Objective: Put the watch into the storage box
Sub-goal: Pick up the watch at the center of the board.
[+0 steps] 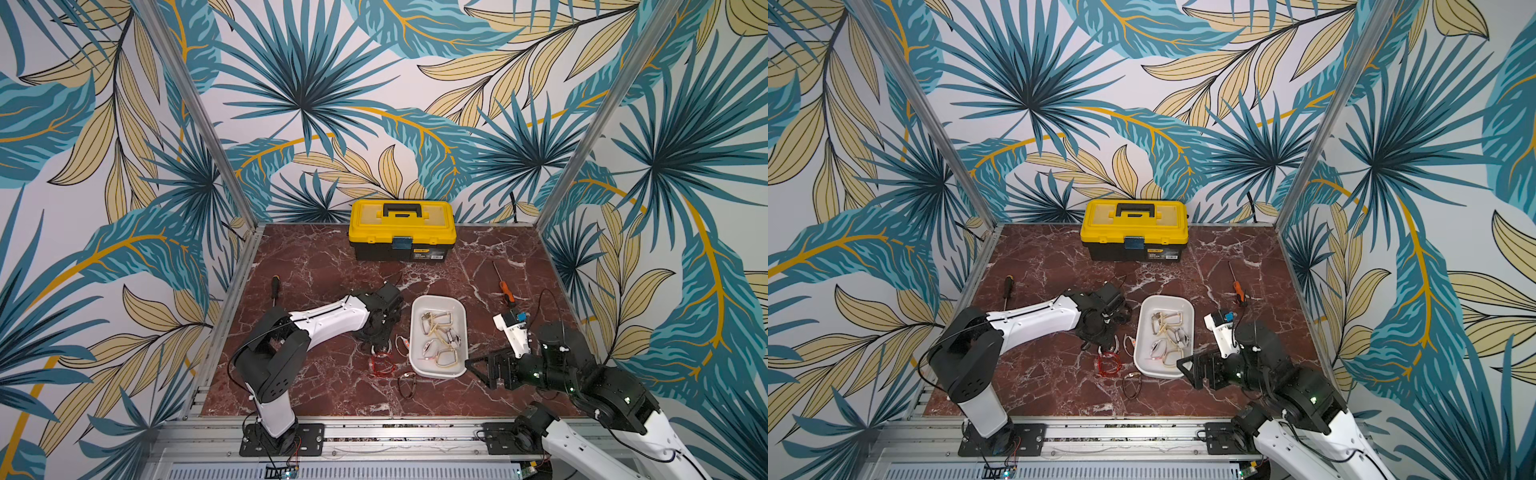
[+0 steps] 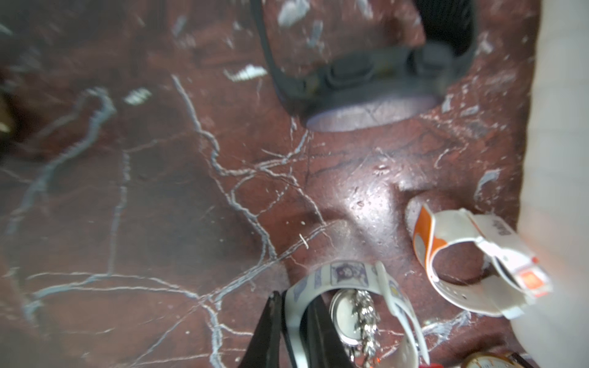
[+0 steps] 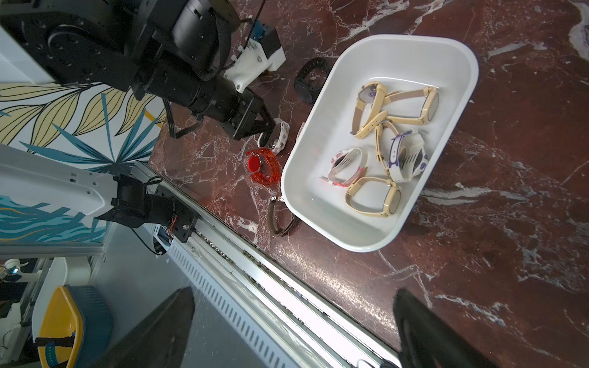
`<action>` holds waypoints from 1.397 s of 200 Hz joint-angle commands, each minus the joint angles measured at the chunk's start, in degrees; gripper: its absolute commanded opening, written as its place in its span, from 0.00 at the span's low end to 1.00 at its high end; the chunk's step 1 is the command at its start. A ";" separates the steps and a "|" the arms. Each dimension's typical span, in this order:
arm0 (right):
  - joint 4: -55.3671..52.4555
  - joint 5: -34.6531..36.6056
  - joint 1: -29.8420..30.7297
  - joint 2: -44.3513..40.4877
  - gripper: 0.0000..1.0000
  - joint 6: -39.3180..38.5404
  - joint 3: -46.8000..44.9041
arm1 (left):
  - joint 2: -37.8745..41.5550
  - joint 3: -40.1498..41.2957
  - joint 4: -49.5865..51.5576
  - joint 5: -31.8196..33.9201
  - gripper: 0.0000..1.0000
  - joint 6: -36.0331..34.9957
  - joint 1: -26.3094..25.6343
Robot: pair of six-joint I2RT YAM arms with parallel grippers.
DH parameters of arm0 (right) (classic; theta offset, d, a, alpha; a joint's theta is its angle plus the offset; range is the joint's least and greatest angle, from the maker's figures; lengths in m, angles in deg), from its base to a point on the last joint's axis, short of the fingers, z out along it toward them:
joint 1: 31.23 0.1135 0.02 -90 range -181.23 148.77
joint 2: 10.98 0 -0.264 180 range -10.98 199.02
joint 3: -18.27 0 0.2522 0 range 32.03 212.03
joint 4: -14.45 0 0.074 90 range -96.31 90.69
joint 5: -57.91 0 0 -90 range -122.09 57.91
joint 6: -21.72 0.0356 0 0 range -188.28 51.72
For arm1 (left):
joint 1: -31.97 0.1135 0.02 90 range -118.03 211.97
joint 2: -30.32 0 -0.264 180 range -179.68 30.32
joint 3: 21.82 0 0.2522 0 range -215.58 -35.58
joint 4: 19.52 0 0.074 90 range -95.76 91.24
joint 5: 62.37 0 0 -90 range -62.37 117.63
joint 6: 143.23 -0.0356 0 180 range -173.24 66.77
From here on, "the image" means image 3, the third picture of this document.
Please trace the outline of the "beige strap watch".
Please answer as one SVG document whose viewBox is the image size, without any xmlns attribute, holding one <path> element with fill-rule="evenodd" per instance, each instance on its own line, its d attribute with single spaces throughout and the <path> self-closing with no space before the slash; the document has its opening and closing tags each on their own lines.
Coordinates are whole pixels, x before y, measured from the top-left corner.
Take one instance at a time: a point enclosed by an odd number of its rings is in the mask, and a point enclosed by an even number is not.
<svg viewBox="0 0 589 368">
<path fill-rule="evenodd" d="M 382 110 L 388 89 L 379 81 L 365 84 L 357 95 L 352 119 L 351 135 L 357 139 L 366 138 L 387 115 Z"/>
</svg>

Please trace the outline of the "red transparent watch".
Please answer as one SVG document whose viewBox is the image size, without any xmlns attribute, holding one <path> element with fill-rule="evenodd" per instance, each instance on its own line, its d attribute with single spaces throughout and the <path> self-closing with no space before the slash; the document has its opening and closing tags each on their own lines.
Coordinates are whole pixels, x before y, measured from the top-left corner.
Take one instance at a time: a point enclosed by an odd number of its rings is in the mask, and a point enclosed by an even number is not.
<svg viewBox="0 0 589 368">
<path fill-rule="evenodd" d="M 270 149 L 258 148 L 248 151 L 245 155 L 245 166 L 253 182 L 263 186 L 279 184 L 282 178 L 282 167 Z"/>
</svg>

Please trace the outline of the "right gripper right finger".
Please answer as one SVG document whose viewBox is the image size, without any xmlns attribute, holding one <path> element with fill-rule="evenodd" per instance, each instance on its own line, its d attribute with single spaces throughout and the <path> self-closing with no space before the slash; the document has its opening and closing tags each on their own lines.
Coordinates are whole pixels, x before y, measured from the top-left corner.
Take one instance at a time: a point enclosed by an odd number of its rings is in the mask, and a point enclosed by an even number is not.
<svg viewBox="0 0 589 368">
<path fill-rule="evenodd" d="M 402 367 L 495 367 L 496 365 L 405 288 L 394 298 Z"/>
</svg>

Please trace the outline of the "beige square watch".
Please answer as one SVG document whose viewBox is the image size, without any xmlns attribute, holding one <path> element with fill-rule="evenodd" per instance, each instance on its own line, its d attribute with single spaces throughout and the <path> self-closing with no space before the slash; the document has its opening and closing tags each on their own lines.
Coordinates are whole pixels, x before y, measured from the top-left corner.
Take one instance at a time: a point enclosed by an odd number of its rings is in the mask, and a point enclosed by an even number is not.
<svg viewBox="0 0 589 368">
<path fill-rule="evenodd" d="M 439 90 L 424 87 L 388 94 L 383 100 L 382 110 L 387 112 L 387 119 L 393 123 L 423 126 L 435 117 L 439 105 Z"/>
</svg>

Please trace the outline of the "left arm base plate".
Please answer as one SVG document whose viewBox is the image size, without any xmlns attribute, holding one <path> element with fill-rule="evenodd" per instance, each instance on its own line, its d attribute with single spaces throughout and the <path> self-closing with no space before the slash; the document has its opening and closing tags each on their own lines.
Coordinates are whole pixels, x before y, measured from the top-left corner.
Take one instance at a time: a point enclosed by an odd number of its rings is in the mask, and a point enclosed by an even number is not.
<svg viewBox="0 0 589 368">
<path fill-rule="evenodd" d="M 154 255 L 166 254 L 173 241 L 187 242 L 194 232 L 197 213 L 162 186 L 161 177 L 141 182 L 121 174 L 114 181 L 117 194 L 110 202 L 112 208 L 98 216 L 98 220 L 126 226 L 133 234 L 142 225 L 154 225 L 153 245 L 141 240 Z"/>
</svg>

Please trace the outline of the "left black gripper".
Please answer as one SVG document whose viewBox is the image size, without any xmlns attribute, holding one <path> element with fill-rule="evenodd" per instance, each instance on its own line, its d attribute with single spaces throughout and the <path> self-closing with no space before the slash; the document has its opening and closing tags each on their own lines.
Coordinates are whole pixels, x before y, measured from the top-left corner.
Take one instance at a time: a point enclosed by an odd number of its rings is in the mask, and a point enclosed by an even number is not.
<svg viewBox="0 0 589 368">
<path fill-rule="evenodd" d="M 219 122 L 234 140 L 259 135 L 269 140 L 276 126 L 263 99 L 248 87 L 239 93 L 229 79 L 217 76 L 202 83 L 202 115 Z"/>
</svg>

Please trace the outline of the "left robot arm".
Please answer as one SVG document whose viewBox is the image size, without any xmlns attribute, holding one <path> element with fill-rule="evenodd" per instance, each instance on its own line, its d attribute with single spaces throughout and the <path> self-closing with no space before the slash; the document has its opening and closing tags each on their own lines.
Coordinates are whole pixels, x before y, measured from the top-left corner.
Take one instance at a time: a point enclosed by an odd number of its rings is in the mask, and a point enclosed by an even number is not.
<svg viewBox="0 0 589 368">
<path fill-rule="evenodd" d="M 223 69 L 241 25 L 227 1 L 4 1 L 1 26 L 61 85 L 101 82 L 152 94 L 218 121 L 233 139 L 267 144 L 275 122 L 260 96 Z"/>
</svg>

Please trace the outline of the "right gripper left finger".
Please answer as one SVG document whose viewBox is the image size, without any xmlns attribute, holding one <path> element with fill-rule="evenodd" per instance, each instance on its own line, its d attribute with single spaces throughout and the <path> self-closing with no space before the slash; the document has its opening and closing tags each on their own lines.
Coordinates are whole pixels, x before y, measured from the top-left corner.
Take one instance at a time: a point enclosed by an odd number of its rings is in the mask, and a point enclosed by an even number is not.
<svg viewBox="0 0 589 368">
<path fill-rule="evenodd" d="M 93 367 L 180 367 L 195 313 L 193 290 L 174 291 Z"/>
</svg>

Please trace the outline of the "white plastic storage tray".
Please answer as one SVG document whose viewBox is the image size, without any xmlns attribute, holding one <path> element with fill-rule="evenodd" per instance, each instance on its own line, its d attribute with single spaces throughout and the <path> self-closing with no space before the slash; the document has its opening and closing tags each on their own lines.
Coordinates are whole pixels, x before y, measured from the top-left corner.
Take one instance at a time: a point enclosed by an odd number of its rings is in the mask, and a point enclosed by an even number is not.
<svg viewBox="0 0 589 368">
<path fill-rule="evenodd" d="M 449 38 L 377 35 L 336 61 L 282 174 L 290 210 L 348 251 L 406 222 L 479 76 Z"/>
</svg>

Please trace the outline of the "beige looped watch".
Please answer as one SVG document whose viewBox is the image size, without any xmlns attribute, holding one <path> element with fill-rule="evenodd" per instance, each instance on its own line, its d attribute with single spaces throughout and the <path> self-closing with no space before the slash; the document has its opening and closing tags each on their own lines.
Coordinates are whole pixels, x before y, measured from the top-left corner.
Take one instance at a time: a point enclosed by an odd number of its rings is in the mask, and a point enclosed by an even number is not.
<svg viewBox="0 0 589 368">
<path fill-rule="evenodd" d="M 391 179 L 367 176 L 352 184 L 346 194 L 346 204 L 363 216 L 386 218 L 400 205 L 402 192 Z"/>
</svg>

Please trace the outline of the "white pink watch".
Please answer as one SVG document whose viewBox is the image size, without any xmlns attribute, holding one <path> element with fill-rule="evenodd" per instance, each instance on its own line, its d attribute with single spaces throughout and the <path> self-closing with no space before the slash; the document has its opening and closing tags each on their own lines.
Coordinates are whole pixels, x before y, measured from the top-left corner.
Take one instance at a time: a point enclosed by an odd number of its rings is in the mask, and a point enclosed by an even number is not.
<svg viewBox="0 0 589 368">
<path fill-rule="evenodd" d="M 368 155 L 360 147 L 341 150 L 331 158 L 331 166 L 324 182 L 342 188 L 349 187 L 363 177 L 368 170 Z"/>
</svg>

